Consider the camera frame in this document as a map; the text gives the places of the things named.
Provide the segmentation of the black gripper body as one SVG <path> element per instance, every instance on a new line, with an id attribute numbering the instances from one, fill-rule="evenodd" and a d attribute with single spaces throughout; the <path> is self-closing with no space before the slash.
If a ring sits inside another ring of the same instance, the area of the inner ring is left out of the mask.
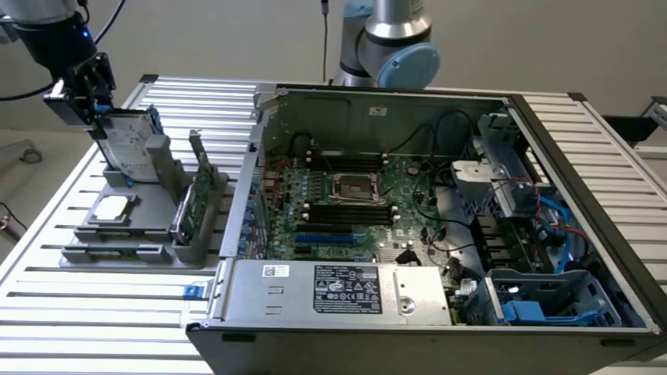
<path id="1" fill-rule="evenodd" d="M 62 78 L 97 54 L 88 30 L 88 11 L 46 15 L 14 12 L 9 17 L 30 57 L 48 70 L 53 80 Z"/>

